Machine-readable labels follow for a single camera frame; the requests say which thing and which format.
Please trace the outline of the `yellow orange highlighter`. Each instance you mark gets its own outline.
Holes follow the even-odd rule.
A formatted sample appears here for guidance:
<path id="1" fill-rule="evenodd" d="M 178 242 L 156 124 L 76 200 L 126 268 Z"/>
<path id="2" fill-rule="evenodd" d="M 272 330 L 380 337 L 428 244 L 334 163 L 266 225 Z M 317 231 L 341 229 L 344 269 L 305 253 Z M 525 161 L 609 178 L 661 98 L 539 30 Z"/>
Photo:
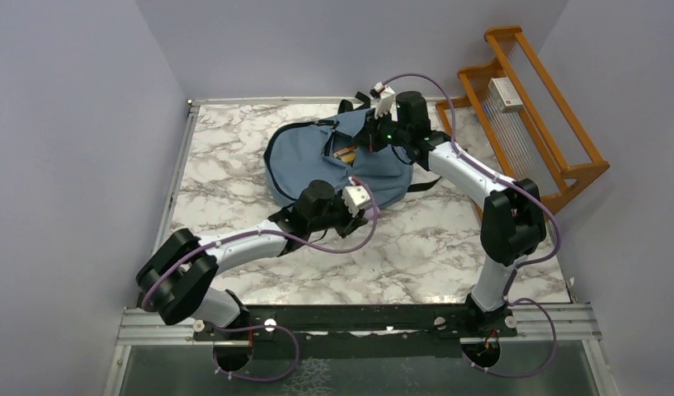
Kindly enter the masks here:
<path id="1" fill-rule="evenodd" d="M 347 163 L 347 164 L 353 164 L 355 158 L 356 158 L 355 153 L 347 153 L 346 155 L 343 155 L 343 156 L 339 157 L 339 159 L 342 162 Z"/>

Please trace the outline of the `blue student backpack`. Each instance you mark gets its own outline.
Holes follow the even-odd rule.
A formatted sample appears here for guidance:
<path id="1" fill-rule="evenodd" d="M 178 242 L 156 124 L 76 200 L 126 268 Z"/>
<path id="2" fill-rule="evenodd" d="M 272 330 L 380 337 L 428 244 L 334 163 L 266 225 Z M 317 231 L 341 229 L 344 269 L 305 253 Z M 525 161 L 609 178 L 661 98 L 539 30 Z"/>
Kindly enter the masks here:
<path id="1" fill-rule="evenodd" d="M 275 203 L 287 206 L 295 202 L 314 180 L 326 181 L 340 190 L 350 177 L 357 177 L 370 187 L 381 209 L 408 193 L 427 191 L 435 185 L 433 181 L 413 183 L 413 165 L 398 160 L 389 146 L 371 153 L 353 143 L 364 126 L 366 112 L 374 109 L 365 94 L 358 93 L 357 98 L 361 106 L 343 100 L 336 115 L 283 125 L 270 137 L 263 161 L 266 184 Z M 353 164 L 333 157 L 335 151 L 348 146 L 355 149 Z"/>

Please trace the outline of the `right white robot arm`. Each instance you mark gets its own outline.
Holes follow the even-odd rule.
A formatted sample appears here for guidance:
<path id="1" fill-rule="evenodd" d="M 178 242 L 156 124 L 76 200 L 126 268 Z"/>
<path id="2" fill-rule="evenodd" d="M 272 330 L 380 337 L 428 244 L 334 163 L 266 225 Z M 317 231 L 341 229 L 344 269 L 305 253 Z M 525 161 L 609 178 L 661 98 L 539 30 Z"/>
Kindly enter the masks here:
<path id="1" fill-rule="evenodd" d="M 464 328 L 482 336 L 495 326 L 507 306 L 507 295 L 521 264 L 546 237 L 538 186 L 494 172 L 470 156 L 453 136 L 434 130 L 420 92 L 395 93 L 373 87 L 375 108 L 366 112 L 356 142 L 371 152 L 400 147 L 408 159 L 453 183 L 479 206 L 480 241 L 485 263 L 466 297 Z"/>

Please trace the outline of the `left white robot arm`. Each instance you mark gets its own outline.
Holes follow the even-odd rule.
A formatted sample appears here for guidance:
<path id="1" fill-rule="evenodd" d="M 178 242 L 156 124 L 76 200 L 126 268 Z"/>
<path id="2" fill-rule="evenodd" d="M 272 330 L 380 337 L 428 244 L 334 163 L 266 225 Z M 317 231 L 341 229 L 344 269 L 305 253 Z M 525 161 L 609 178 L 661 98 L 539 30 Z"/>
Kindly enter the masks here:
<path id="1" fill-rule="evenodd" d="M 245 331 L 249 310 L 231 290 L 215 290 L 216 276 L 265 258 L 282 257 L 303 247 L 336 254 L 309 241 L 313 233 L 334 230 L 345 238 L 377 212 L 375 196 L 356 177 L 341 190 L 315 180 L 293 203 L 261 223 L 222 236 L 197 236 L 178 229 L 153 253 L 136 275 L 143 295 L 140 307 L 166 325 L 193 318 L 233 339 Z"/>

